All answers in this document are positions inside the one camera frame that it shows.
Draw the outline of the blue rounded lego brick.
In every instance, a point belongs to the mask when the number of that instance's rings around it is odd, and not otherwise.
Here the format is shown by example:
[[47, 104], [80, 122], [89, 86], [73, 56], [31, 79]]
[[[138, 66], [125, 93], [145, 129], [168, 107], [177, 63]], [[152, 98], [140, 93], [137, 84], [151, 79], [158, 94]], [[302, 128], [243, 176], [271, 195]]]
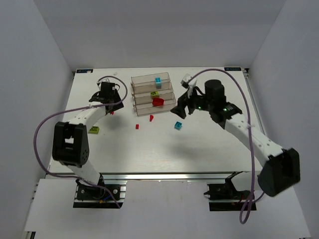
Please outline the blue rounded lego brick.
[[161, 88], [161, 78], [160, 77], [155, 78], [155, 84], [156, 84], [157, 89]]

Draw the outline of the green rounded lego brick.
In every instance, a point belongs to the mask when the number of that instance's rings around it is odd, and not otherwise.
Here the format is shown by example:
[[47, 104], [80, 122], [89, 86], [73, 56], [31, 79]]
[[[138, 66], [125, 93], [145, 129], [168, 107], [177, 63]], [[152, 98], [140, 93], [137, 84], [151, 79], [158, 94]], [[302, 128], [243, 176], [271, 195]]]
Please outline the green rounded lego brick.
[[157, 91], [153, 91], [153, 92], [150, 92], [150, 96], [152, 98], [158, 98], [159, 97], [159, 93]]

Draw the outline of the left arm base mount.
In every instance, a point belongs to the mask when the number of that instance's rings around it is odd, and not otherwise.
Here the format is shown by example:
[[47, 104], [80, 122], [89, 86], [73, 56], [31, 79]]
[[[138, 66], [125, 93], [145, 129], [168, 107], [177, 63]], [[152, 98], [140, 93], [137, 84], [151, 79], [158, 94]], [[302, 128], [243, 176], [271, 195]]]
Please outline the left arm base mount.
[[77, 188], [73, 201], [73, 208], [78, 209], [119, 209], [125, 198], [124, 184], [109, 184], [104, 186], [110, 191], [89, 186], [76, 180]]

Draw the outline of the red rounded lego brick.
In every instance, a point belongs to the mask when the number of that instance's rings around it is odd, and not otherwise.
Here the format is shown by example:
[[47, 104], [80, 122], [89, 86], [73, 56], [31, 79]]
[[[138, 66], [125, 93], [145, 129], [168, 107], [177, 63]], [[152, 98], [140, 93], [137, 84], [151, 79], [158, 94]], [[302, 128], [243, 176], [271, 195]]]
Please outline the red rounded lego brick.
[[152, 105], [154, 107], [161, 107], [164, 105], [164, 99], [162, 98], [153, 98]]

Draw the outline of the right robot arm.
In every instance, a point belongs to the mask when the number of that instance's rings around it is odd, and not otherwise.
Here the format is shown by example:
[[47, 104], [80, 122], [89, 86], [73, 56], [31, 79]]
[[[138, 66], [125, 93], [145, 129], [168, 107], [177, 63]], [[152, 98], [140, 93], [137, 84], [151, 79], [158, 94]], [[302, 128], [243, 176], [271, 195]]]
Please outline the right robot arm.
[[184, 119], [195, 110], [209, 112], [211, 119], [222, 129], [236, 137], [253, 154], [262, 166], [261, 171], [252, 169], [230, 180], [236, 191], [247, 189], [246, 183], [274, 197], [298, 184], [301, 179], [300, 156], [293, 149], [284, 149], [266, 135], [251, 126], [242, 111], [226, 100], [225, 89], [219, 80], [208, 80], [202, 92], [196, 85], [188, 87], [178, 98], [171, 112]]

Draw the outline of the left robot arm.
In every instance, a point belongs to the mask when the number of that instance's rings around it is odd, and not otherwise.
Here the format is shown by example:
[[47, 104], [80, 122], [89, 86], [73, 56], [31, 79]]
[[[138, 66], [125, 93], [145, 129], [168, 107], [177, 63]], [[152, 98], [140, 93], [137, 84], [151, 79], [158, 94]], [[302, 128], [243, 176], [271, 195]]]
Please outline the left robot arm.
[[104, 186], [103, 176], [89, 161], [88, 132], [101, 118], [124, 107], [115, 83], [101, 82], [89, 100], [91, 108], [54, 127], [52, 158], [68, 167], [89, 185]]

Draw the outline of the small green lego piece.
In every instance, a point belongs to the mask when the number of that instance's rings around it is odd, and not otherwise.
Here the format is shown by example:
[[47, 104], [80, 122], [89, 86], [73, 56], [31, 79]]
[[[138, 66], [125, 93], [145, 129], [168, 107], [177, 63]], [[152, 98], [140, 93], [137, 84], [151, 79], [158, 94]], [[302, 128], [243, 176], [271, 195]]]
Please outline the small green lego piece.
[[93, 126], [89, 129], [88, 133], [89, 134], [98, 134], [100, 131], [100, 128], [98, 126]]

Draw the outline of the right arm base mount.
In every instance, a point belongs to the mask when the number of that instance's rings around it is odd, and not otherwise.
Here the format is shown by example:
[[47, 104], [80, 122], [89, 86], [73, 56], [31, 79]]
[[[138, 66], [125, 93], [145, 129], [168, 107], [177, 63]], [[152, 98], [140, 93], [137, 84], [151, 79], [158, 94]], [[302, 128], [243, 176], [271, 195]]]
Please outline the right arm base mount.
[[208, 190], [203, 195], [209, 200], [209, 210], [211, 212], [241, 211], [250, 191], [236, 190], [231, 180], [238, 174], [240, 172], [232, 173], [224, 179], [223, 183], [210, 183], [207, 185]]

